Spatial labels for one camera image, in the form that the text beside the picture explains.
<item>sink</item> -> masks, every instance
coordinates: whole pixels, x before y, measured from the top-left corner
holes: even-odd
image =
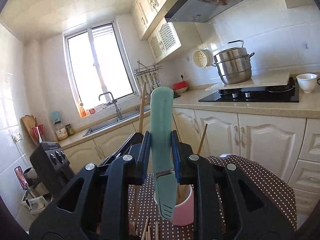
[[[149,107],[145,107],[145,108],[144,108],[144,112],[146,112],[146,111],[148,111],[148,110],[150,110]],[[129,112],[125,113],[125,114],[122,114],[122,117],[121,117],[121,118],[114,117],[114,118],[112,118],[112,119],[109,119],[109,120],[106,120],[106,121],[104,121],[104,122],[98,123],[98,124],[90,127],[90,128],[84,133],[83,137],[86,136],[86,135],[88,135],[88,134],[92,134],[93,132],[96,132],[96,131],[105,129],[105,128],[107,128],[108,126],[113,125],[113,124],[115,124],[115,123],[121,123],[121,122],[123,122],[124,120],[126,120],[126,119],[128,119],[128,118],[130,118],[130,117],[136,116],[136,115],[138,115],[138,114],[140,114],[140,110],[132,110],[132,111],[129,111]]]

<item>stove knob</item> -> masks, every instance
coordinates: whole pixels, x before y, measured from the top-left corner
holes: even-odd
[[[60,152],[56,151],[56,157],[62,163],[62,156],[61,156]]]
[[[50,158],[51,158],[52,162],[53,162],[55,165],[57,165],[57,158],[54,156],[53,153],[50,153]]]
[[[64,152],[63,152],[63,151],[60,151],[60,153],[61,153],[62,157],[65,159],[65,158],[66,158],[66,155],[64,154]]]

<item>black glass cooktop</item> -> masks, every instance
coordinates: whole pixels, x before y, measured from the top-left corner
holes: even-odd
[[[284,86],[222,89],[199,102],[299,102],[299,86],[292,77]]]

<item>ceiling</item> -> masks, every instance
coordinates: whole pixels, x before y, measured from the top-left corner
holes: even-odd
[[[47,39],[85,22],[129,13],[133,0],[8,0],[0,21],[21,41]]]

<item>pot lid handle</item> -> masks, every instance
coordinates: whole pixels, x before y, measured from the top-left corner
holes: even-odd
[[[234,43],[234,42],[240,42],[240,41],[242,42],[242,46],[241,46],[241,47],[243,48],[243,43],[244,43],[243,40],[230,41],[230,42],[228,42],[228,44],[229,44],[229,43]]]

